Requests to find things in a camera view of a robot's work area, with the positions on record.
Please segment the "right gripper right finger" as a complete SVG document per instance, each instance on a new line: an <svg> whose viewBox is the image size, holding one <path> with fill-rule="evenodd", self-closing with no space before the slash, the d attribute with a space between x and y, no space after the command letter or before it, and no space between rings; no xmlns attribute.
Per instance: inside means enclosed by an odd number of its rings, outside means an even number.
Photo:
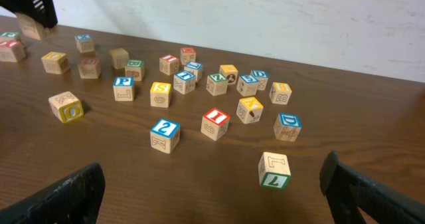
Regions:
<svg viewBox="0 0 425 224"><path fill-rule="evenodd" d="M328 153L319 173L320 188L335 223L364 223L364 211L377 223L424 224L424 205L377 182Z"/></svg>

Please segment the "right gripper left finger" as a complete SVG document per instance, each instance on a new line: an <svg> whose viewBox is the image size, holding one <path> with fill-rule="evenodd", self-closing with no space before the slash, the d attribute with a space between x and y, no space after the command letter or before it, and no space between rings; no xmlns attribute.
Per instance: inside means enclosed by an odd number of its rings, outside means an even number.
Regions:
<svg viewBox="0 0 425 224"><path fill-rule="evenodd" d="M92 163L1 210L2 223L95 223L106 188Z"/></svg>

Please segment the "green R block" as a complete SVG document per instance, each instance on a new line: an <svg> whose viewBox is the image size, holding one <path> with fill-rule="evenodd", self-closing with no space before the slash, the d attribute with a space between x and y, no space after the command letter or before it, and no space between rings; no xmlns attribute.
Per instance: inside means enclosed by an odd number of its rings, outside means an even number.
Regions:
<svg viewBox="0 0 425 224"><path fill-rule="evenodd" d="M29 38L43 40L51 34L51 29L44 27L28 15L15 13L23 34Z"/></svg>

